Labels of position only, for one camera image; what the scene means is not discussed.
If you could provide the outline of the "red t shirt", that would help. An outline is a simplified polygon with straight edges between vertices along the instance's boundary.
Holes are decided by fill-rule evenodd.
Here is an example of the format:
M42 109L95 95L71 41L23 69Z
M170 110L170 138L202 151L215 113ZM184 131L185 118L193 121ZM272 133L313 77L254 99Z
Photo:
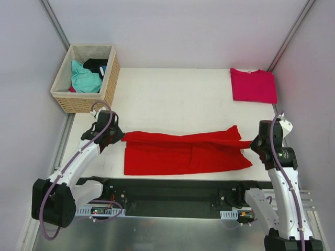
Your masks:
M238 127L190 135L128 132L124 174L132 176L188 175L229 172L252 166L242 154L251 142L243 141Z

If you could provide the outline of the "magenta t shirt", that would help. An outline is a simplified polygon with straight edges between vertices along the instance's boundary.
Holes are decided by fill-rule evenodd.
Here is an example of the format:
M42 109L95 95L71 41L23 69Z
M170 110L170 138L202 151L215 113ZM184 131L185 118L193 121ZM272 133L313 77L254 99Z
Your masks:
M277 103L275 77L271 72L248 73L231 68L230 76L234 101Z

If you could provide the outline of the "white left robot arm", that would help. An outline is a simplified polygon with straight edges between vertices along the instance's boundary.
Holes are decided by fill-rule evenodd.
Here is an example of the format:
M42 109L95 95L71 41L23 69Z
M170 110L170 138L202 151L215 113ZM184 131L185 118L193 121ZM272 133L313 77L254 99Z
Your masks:
M96 200L106 203L110 190L102 181L93 178L82 185L77 182L110 144L119 142L125 135L118 125L115 112L100 109L94 111L95 122L82 134L80 142L68 162L47 179L37 179L32 187L31 216L35 220L68 227L76 210Z

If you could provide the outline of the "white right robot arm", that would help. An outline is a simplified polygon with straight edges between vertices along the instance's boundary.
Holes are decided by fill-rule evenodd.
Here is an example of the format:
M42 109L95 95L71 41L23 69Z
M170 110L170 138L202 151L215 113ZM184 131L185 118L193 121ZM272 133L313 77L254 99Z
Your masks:
M256 181L242 184L236 202L250 206L262 224L265 250L323 250L322 241L314 238L305 217L296 154L283 146L283 138L292 128L285 119L261 120L258 135L250 144L270 177L277 208L270 205Z

